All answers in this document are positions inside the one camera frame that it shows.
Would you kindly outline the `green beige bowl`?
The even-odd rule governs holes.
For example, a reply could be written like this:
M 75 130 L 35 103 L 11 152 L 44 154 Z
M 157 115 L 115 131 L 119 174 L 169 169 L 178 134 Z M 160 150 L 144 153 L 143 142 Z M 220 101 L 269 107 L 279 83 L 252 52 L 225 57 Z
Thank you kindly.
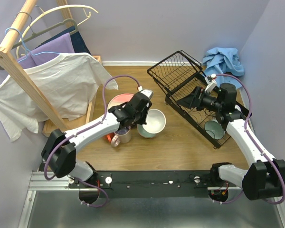
M 144 138 L 154 138 L 160 132 L 158 127 L 154 127 L 150 124 L 143 124 L 143 125 L 138 124 L 137 131 L 139 135 Z

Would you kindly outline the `pink white plate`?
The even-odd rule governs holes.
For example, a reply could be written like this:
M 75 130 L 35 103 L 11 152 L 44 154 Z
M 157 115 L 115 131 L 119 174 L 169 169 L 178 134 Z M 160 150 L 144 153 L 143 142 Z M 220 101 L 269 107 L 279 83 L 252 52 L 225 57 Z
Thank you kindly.
M 133 97 L 133 94 L 131 94 L 131 93 L 124 93 L 124 94 L 119 94 L 119 95 L 115 96 L 108 103 L 107 110 L 109 110 L 113 106 L 117 106 L 117 105 L 121 105 L 125 102 L 129 102 L 132 97 Z

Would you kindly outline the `white orange bowl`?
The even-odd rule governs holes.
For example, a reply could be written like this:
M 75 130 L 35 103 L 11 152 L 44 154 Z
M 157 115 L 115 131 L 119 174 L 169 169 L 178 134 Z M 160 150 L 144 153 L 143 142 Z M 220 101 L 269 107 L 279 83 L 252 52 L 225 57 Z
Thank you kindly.
M 146 124 L 142 127 L 151 134 L 160 133 L 166 126 L 166 117 L 164 113 L 158 109 L 150 109 L 146 116 Z

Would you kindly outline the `pink mug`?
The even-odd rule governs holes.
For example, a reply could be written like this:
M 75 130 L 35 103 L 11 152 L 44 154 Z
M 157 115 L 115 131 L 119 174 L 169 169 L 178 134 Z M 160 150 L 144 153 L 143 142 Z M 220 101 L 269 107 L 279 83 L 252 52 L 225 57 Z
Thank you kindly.
M 132 133 L 130 128 L 126 127 L 121 130 L 118 130 L 114 133 L 114 136 L 111 140 L 111 146 L 117 147 L 121 143 L 128 143 L 132 138 Z

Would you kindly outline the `orange mug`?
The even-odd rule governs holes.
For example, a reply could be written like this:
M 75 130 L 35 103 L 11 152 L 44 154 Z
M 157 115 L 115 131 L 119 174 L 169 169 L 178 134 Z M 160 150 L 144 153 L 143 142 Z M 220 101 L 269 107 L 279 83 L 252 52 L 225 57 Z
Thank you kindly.
M 115 134 L 114 133 L 110 133 L 104 136 L 104 138 L 111 143 L 112 139 L 114 138 Z

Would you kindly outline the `plain white bowl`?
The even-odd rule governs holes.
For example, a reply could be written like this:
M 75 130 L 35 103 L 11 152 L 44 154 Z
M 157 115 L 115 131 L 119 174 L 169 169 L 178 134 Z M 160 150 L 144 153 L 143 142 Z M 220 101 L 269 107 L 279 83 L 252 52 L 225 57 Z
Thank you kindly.
M 241 112 L 241 108 L 238 105 L 235 105 L 235 109 L 239 110 Z

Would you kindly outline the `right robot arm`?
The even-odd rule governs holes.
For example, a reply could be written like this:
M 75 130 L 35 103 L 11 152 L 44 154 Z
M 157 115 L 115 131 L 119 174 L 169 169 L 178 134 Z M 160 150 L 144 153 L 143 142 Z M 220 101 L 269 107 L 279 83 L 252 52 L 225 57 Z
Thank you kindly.
M 276 204 L 272 198 L 285 200 L 285 161 L 277 160 L 260 143 L 247 124 L 248 117 L 236 108 L 237 90 L 233 84 L 223 83 L 217 97 L 197 86 L 177 104 L 188 109 L 215 112 L 216 120 L 237 143 L 248 165 L 243 170 L 229 163 L 214 164 L 209 181 L 220 186 L 225 181 L 240 187 L 249 200 L 265 200 Z

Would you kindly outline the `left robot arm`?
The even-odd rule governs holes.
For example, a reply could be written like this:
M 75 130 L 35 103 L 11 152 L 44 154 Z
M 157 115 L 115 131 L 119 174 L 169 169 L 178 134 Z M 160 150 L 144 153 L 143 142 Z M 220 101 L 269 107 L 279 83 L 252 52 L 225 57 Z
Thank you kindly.
M 54 130 L 41 152 L 46 162 L 44 172 L 50 167 L 57 178 L 71 175 L 79 178 L 84 187 L 92 187 L 96 181 L 93 169 L 85 163 L 76 162 L 76 153 L 107 134 L 129 128 L 132 124 L 145 124 L 152 96 L 153 91 L 144 89 L 134 94 L 129 102 L 112 106 L 88 124 L 67 132 Z

